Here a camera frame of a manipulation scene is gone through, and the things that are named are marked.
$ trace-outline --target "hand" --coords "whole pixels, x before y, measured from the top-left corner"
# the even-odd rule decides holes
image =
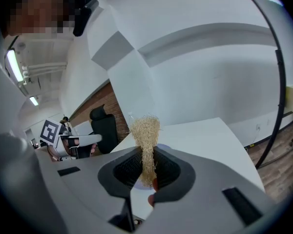
[[[64,146],[65,151],[67,152],[67,154],[72,155],[72,152],[69,149],[68,140],[67,139],[62,139],[62,142],[63,142],[63,146]],[[75,139],[74,143],[75,143],[76,146],[78,146],[79,145],[79,139]],[[92,144],[90,154],[94,153],[96,146],[97,146],[96,144]],[[58,154],[55,151],[54,147],[53,146],[48,146],[47,148],[48,148],[49,154],[51,156],[53,156],[56,160],[59,161],[60,157],[58,157]]]
[[[157,179],[154,179],[153,180],[153,188],[154,190],[157,192],[158,191],[158,184],[157,184]],[[148,203],[154,207],[154,194],[150,195],[148,198],[147,198],[147,201]]]

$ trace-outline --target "black slot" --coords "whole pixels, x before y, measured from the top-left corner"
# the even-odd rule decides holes
[[[237,188],[226,189],[222,193],[246,225],[252,224],[262,216]]]
[[[135,155],[124,160],[122,163],[115,166],[113,169],[114,176],[126,185],[130,190],[136,183],[140,174],[142,173],[142,153]]]
[[[78,172],[78,171],[80,171],[80,169],[77,166],[74,166],[74,167],[58,170],[58,173],[62,177],[62,176],[68,175],[68,174]]]

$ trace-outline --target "white wall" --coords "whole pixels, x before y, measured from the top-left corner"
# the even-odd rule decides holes
[[[60,83],[59,101],[70,117],[81,104],[108,81],[105,69],[90,59],[86,33],[74,38]]]
[[[237,22],[267,27],[251,0],[107,0],[120,32],[139,49],[185,28]]]
[[[274,47],[227,45],[172,58],[152,74],[165,125],[220,117],[226,124],[277,109]]]
[[[158,115],[150,69],[136,50],[110,68],[108,76],[127,123],[129,113],[135,117]]]
[[[19,128],[23,131],[31,129],[37,143],[40,141],[40,133],[43,128],[44,120],[50,118],[57,122],[63,118],[63,111],[58,101],[51,101],[37,106],[32,111],[20,111]]]
[[[246,119],[243,121],[228,124],[231,131],[234,132],[243,146],[256,143],[272,134],[275,120],[277,119],[277,111]],[[287,126],[293,121],[293,114],[282,119],[280,129]]]

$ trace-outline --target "white panel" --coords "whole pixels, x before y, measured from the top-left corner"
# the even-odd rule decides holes
[[[129,112],[135,117],[157,115],[150,68],[136,50],[110,68],[108,76],[127,123]]]
[[[74,127],[77,135],[89,135],[93,132],[90,122],[87,120]]]
[[[60,83],[60,104],[70,117],[82,103],[108,81],[105,69],[90,59],[87,36],[74,38]]]
[[[100,13],[94,23],[87,26],[87,35],[90,57],[92,58],[102,45],[116,32],[115,20],[109,8]]]

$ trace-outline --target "person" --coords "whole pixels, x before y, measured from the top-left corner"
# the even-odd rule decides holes
[[[157,192],[159,189],[158,189],[158,184],[157,184],[157,179],[154,179],[153,180],[153,188],[154,190]],[[148,203],[154,207],[154,194],[150,195],[148,198],[147,198],[147,201]]]
[[[64,116],[63,119],[60,120],[60,123],[65,127],[65,123],[68,123],[68,117]]]

